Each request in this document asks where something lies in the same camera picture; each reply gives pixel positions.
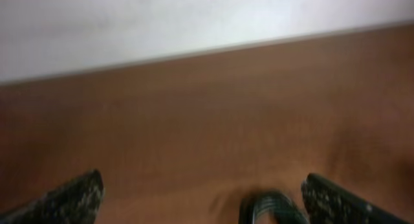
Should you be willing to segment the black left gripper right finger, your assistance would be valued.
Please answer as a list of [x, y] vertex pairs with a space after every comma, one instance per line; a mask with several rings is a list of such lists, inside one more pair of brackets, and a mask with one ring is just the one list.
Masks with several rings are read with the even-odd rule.
[[306, 177], [301, 193], [311, 224], [408, 224], [318, 174]]

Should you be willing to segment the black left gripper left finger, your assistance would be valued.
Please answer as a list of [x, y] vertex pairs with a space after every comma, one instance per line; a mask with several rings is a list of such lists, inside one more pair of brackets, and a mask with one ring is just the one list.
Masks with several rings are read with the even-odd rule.
[[101, 173], [91, 170], [1, 214], [7, 224], [93, 224], [104, 198]]

